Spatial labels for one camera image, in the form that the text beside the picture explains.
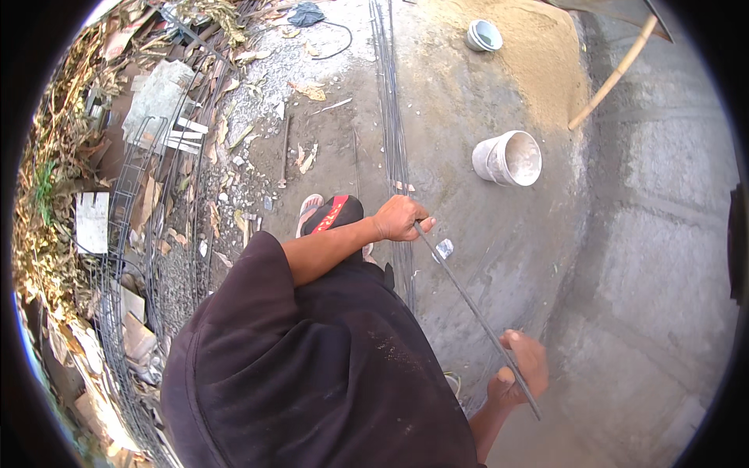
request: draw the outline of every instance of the hand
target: hand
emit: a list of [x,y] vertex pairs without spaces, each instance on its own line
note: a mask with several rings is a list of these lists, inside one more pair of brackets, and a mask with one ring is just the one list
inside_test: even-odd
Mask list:
[[437,220],[429,217],[429,212],[420,204],[405,195],[393,195],[377,214],[372,217],[379,232],[380,240],[414,240],[419,236],[413,224],[419,223],[424,232],[429,232]]
[[[505,330],[500,336],[502,346],[515,352],[520,373],[528,384],[530,394],[538,398],[549,387],[549,367],[546,363],[546,348],[523,332]],[[523,390],[515,382],[509,367],[503,367],[487,386],[489,400],[499,407],[513,407],[527,403]]]

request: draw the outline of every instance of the plastic bucket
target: plastic bucket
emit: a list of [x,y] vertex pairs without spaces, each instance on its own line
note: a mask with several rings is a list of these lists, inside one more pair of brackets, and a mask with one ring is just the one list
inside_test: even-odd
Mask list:
[[471,160],[479,177],[502,186],[529,186],[541,175],[541,148],[522,130],[478,143]]
[[471,50],[495,52],[502,46],[502,35],[489,21],[475,19],[468,25],[465,42]]

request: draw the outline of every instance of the dirt ground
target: dirt ground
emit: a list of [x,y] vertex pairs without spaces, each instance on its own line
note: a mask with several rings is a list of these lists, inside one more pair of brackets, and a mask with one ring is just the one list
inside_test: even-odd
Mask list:
[[[583,78],[584,64],[579,62],[577,35],[570,16],[547,5],[538,8],[548,7],[549,12],[527,13],[528,8],[536,7],[529,7],[528,3],[504,1],[498,10],[499,7],[488,8],[483,2],[470,1],[465,12],[452,16],[447,14],[455,10],[452,2],[393,5],[398,92],[409,176],[416,188],[413,197],[437,217],[438,224],[430,238],[435,244],[445,238],[454,243],[455,252],[449,263],[496,330],[524,327],[539,336],[571,267],[586,222],[587,198],[582,196],[583,130],[569,132],[565,123],[577,106],[582,106],[588,82]],[[234,223],[236,210],[262,218],[261,229],[283,242],[294,236],[299,208],[307,195],[320,193],[329,198],[358,194],[366,215],[373,214],[387,200],[376,66],[366,56],[372,53],[371,33],[367,30],[369,10],[364,1],[357,0],[323,3],[321,7],[326,14],[331,12],[330,16],[344,15],[339,21],[351,25],[356,32],[351,51],[331,61],[329,69],[316,69],[319,74],[314,80],[324,84],[327,95],[324,102],[292,93],[278,79],[266,84],[268,92],[262,102],[247,97],[243,91],[246,83],[267,70],[287,73],[284,79],[290,81],[294,73],[299,73],[301,79],[311,79],[312,71],[302,71],[310,62],[305,62],[303,56],[299,58],[293,49],[300,44],[282,42],[278,37],[267,39],[275,47],[265,59],[271,62],[250,70],[236,97],[229,95],[224,99],[221,112],[232,100],[240,102],[229,119],[227,139],[234,141],[247,124],[254,124],[252,134],[260,136],[219,158],[216,165],[207,158],[202,162],[205,176],[201,177],[204,186],[200,196],[206,202],[216,202],[221,217],[220,236],[213,236],[209,208],[200,203],[195,241],[205,240],[209,248],[205,257],[198,254],[195,286],[186,263],[188,257],[180,246],[173,246],[167,255],[174,255],[173,259],[163,262],[163,279],[170,278],[166,279],[169,291],[162,294],[163,308],[179,311],[172,312],[171,332],[189,318],[192,306],[185,307],[185,298],[193,297],[197,303],[225,278],[228,266],[218,254],[230,261],[240,255],[243,243]],[[538,77],[529,82],[529,74],[549,73],[549,69],[513,69],[517,58],[510,47],[513,42],[518,43],[517,37],[507,38],[507,52],[501,49],[494,54],[478,53],[465,46],[463,38],[470,15],[507,16],[512,11],[551,18],[544,34],[556,35],[560,40],[537,43],[529,33],[525,39],[520,37],[526,42],[518,47],[522,46],[524,53],[531,54],[530,60],[540,64],[559,55],[561,48],[565,57],[574,58],[571,63],[566,59],[563,66],[568,69],[564,73],[540,79],[541,84]],[[487,19],[501,27],[501,19]],[[315,46],[331,49],[325,43],[328,33],[320,34],[313,37]],[[272,61],[275,55],[279,63]],[[555,80],[557,84],[549,86]],[[549,103],[557,103],[560,96],[564,103],[551,108]],[[348,98],[352,101],[313,115]],[[274,109],[282,100],[287,100],[285,118],[291,116],[286,148],[291,150],[286,159],[287,186],[279,189],[285,120],[281,121]],[[356,150],[354,130],[358,137]],[[509,130],[526,130],[541,147],[543,170],[531,187],[500,187],[473,172],[473,147]],[[318,145],[317,159],[311,170],[301,174],[294,164],[297,149],[301,145],[309,154],[314,144]],[[243,159],[241,165],[232,162],[236,156]],[[219,190],[229,172],[236,179],[228,189]],[[219,198],[221,192],[227,195],[224,200]],[[277,198],[273,199],[271,210],[264,207],[265,195]],[[176,213],[180,213],[179,204],[175,203]],[[179,216],[173,223],[178,231],[185,230],[185,220]],[[426,246],[416,242],[413,251],[414,313],[443,369],[461,376],[461,403],[471,413],[483,402],[485,381],[497,371],[501,361],[458,292],[430,258]],[[373,257],[381,266],[390,261],[389,243],[377,245]],[[194,300],[195,289],[198,301]]]

